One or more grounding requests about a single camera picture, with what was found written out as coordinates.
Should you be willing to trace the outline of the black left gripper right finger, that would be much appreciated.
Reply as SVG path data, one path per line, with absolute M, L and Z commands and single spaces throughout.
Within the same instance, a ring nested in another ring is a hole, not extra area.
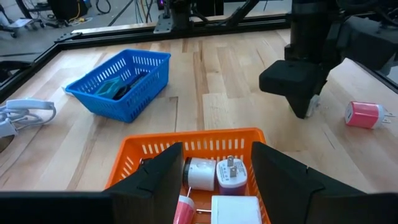
M 397 194 L 368 194 L 261 142 L 251 162 L 272 223 L 397 224 Z

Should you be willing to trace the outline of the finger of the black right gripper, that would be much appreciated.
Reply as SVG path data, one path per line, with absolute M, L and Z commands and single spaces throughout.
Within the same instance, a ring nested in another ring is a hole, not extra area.
M 278 60 L 259 76 L 259 88 L 266 93 L 284 96 L 296 117 L 304 119 L 310 101 L 326 83 L 326 70 L 319 64 Z

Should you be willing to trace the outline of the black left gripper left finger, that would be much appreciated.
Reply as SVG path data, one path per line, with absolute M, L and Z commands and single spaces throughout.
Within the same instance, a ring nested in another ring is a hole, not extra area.
M 182 157 L 176 142 L 101 192 L 1 192 L 1 223 L 172 223 Z

